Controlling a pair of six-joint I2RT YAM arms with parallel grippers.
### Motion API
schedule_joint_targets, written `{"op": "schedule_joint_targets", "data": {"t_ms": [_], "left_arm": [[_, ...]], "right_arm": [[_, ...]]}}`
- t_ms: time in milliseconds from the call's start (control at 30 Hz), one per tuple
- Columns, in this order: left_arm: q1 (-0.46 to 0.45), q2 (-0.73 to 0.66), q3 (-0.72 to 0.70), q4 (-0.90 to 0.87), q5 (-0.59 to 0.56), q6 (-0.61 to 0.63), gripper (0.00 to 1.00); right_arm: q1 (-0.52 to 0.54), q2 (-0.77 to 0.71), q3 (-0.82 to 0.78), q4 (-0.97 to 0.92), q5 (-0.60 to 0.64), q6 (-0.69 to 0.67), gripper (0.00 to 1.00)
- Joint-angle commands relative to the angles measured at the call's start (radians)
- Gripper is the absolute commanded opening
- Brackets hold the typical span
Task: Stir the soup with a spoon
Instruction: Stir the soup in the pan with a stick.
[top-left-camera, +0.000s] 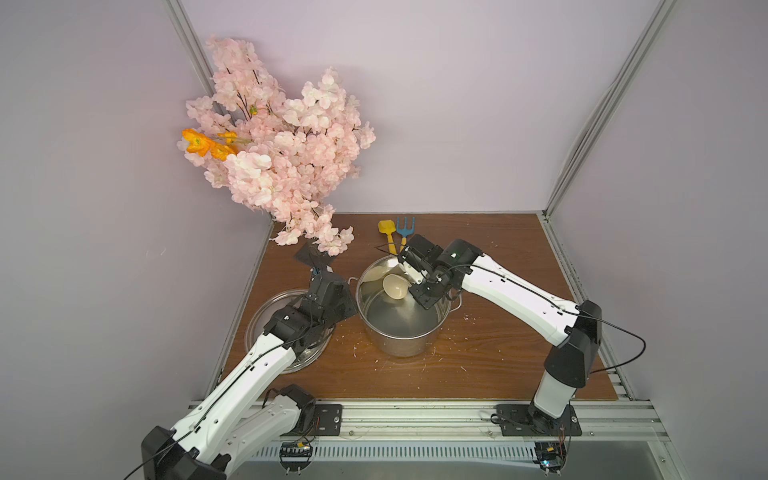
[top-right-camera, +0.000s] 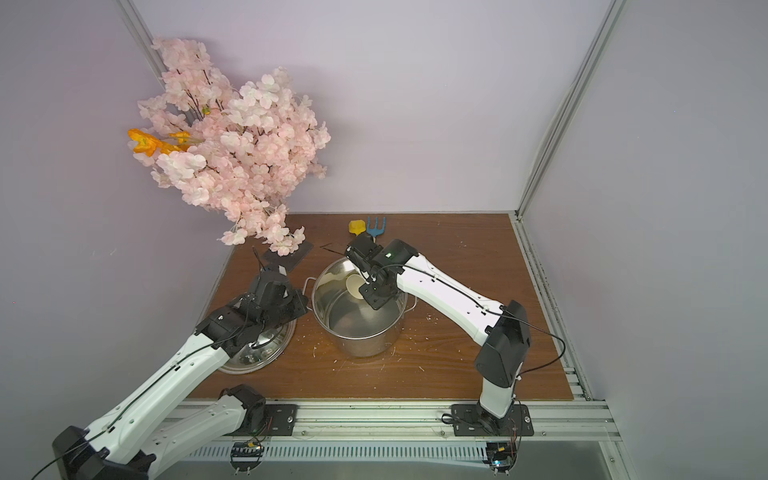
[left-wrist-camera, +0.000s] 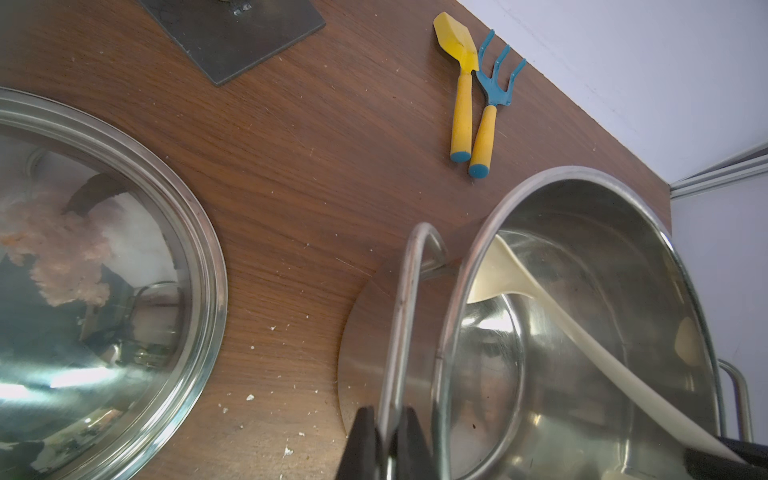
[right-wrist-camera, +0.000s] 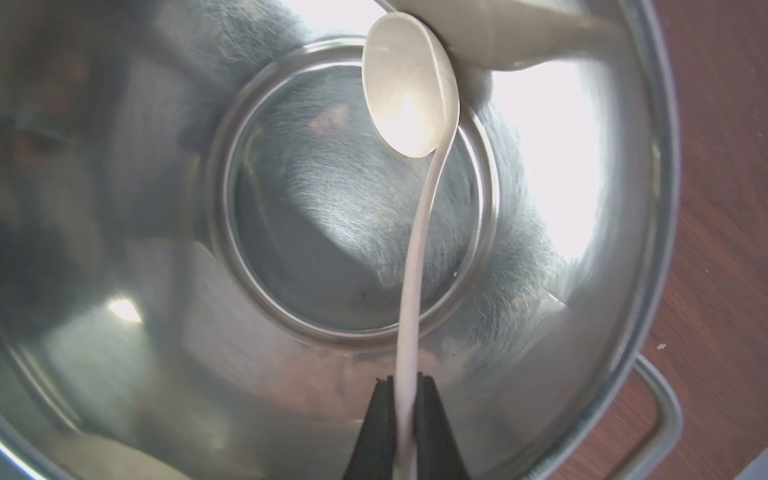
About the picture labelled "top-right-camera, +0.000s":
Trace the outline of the stainless steel pot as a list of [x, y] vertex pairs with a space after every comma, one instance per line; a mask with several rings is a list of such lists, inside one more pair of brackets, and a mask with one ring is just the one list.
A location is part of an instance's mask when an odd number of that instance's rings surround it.
[[352, 263], [342, 258], [331, 263], [317, 277], [308, 277], [302, 292], [320, 327], [338, 349], [349, 357], [370, 358], [394, 347], [404, 325], [405, 314], [418, 300], [400, 293], [374, 311], [364, 300], [355, 299], [345, 286], [355, 274]]

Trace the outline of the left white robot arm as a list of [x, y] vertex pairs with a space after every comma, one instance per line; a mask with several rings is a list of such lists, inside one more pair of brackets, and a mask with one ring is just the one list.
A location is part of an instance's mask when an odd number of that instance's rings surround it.
[[171, 427], [162, 422], [205, 379], [270, 329], [307, 312], [308, 299], [279, 271], [261, 271], [242, 295], [198, 323], [182, 347], [126, 399], [52, 443], [63, 479], [155, 479], [208, 442], [267, 430], [266, 400], [241, 384]]

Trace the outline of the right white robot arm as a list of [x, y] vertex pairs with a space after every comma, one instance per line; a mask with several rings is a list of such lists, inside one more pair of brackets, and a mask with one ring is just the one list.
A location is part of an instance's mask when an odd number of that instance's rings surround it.
[[483, 378], [479, 412], [498, 420], [509, 413], [532, 345], [521, 304], [504, 305], [471, 290], [401, 240], [382, 246], [362, 233], [348, 244], [345, 256], [363, 278], [358, 291], [371, 308], [380, 309], [399, 293], [410, 294], [445, 315], [479, 345], [474, 362]]

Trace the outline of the steel pot lid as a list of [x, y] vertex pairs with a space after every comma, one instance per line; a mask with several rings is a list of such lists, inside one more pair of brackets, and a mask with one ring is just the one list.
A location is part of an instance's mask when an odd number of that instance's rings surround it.
[[219, 368], [228, 375], [245, 375], [261, 370], [285, 351], [292, 340], [296, 322], [265, 330], [256, 341], [244, 346], [234, 357]]

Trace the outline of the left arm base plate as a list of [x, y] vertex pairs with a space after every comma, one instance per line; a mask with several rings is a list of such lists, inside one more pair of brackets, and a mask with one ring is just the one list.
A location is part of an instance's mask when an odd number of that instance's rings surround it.
[[290, 437], [297, 420], [297, 404], [263, 404], [251, 407], [236, 435], [258, 437]]

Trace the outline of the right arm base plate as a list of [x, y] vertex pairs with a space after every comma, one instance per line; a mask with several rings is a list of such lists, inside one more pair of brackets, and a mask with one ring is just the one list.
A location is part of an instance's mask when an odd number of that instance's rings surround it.
[[502, 418], [497, 418], [479, 404], [453, 404], [440, 420], [453, 428], [455, 436], [531, 437], [535, 434], [527, 405], [513, 404]]

